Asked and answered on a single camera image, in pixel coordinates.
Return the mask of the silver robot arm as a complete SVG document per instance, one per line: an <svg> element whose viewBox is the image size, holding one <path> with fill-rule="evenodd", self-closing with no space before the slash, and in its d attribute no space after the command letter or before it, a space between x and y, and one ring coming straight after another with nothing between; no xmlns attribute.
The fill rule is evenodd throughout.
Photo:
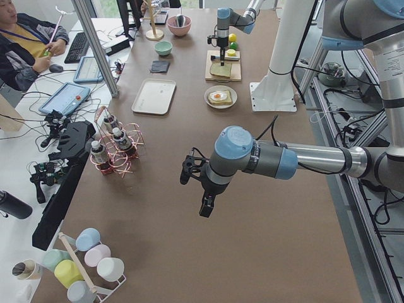
<svg viewBox="0 0 404 303"><path fill-rule="evenodd" d="M388 148L333 148L262 141L239 126L225 128L201 169L199 214L210 216L215 197L238 171L287 180L298 168L347 174L403 191L403 2L327 1L322 40L329 50L373 52L383 107L390 126Z"/></svg>
<svg viewBox="0 0 404 303"><path fill-rule="evenodd" d="M225 51L229 46L229 28L235 27L250 34L263 3L263 0L252 0L243 15L236 13L232 8L218 8L215 39L220 48L221 66L225 65Z"/></svg>

